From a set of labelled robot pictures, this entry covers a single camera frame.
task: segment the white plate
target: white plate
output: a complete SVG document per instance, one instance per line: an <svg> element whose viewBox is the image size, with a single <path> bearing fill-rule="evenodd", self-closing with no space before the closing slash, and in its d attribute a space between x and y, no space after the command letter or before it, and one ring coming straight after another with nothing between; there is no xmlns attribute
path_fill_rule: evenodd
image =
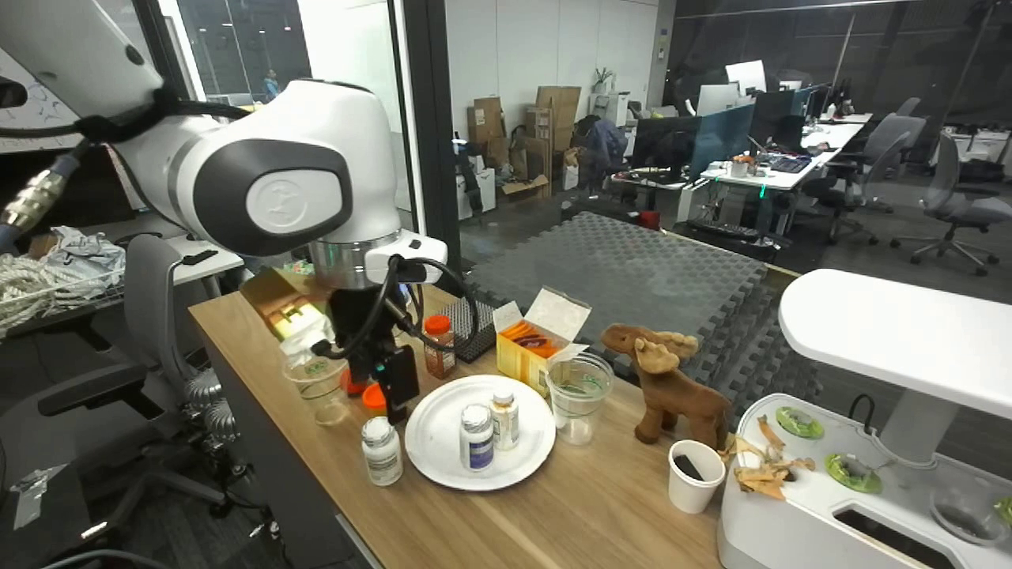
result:
<svg viewBox="0 0 1012 569"><path fill-rule="evenodd" d="M474 403L490 406L498 391L516 396L520 444L513 448L498 448L488 468L465 468L458 448L463 410ZM507 378L465 378L440 387L422 399L404 429L412 465L432 483L467 495L502 491L530 479L553 444L558 422L547 403L525 383Z"/></svg>

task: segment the jar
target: jar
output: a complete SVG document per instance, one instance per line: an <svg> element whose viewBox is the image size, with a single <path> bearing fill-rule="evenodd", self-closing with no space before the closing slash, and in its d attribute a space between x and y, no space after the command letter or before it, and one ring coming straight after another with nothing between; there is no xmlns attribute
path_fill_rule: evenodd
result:
<svg viewBox="0 0 1012 569"><path fill-rule="evenodd" d="M446 381L457 366L457 353L454 353L454 324L446 313L432 313L425 321L425 336L436 344L446 344L446 350L436 348L425 348L425 366L436 378Z"/></svg>
<svg viewBox="0 0 1012 569"><path fill-rule="evenodd" d="M370 417L362 426L362 457L363 457L370 483L390 487L403 481L403 473L404 473L403 438L385 417Z"/></svg>
<svg viewBox="0 0 1012 569"><path fill-rule="evenodd" d="M498 448L513 448L520 441L520 416L516 416L513 391L495 396L495 422L498 422Z"/></svg>
<svg viewBox="0 0 1012 569"><path fill-rule="evenodd" d="M463 416L463 465L488 468L498 457L498 425L488 406L467 406Z"/></svg>

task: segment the white cup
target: white cup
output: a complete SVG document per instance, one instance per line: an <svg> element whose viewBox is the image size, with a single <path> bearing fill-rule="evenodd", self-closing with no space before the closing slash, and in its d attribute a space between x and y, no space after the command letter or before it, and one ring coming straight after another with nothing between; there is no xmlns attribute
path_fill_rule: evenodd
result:
<svg viewBox="0 0 1012 569"><path fill-rule="evenodd" d="M678 468L678 457L686 457L698 479L689 479L682 468ZM698 441L678 441L670 448L666 448L666 500L681 509L681 514L703 514L707 502L715 498L715 491L723 483L723 459L703 445Z"/></svg>

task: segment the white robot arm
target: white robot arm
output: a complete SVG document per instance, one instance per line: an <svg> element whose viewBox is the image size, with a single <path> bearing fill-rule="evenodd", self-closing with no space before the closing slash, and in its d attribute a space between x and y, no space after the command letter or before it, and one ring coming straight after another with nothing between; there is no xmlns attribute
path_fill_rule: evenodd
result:
<svg viewBox="0 0 1012 569"><path fill-rule="evenodd" d="M340 287L380 285L391 254L446 259L440 240L403 230L391 136L368 89L291 82L233 124L167 114L161 77L98 0L0 0L0 14L0 49L115 149L122 188L155 214L237 254L309 248ZM54 188L38 179L0 223L29 230L35 208L61 196Z"/></svg>

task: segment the wooden figurine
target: wooden figurine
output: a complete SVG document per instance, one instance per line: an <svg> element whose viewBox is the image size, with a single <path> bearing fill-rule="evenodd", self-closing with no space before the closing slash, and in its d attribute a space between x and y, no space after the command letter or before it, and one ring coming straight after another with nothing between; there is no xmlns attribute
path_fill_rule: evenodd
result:
<svg viewBox="0 0 1012 569"><path fill-rule="evenodd" d="M657 444L660 429L682 417L692 441L723 448L723 396L681 373L681 363L698 350L695 336L608 326L601 342L635 363L644 403L635 441Z"/></svg>

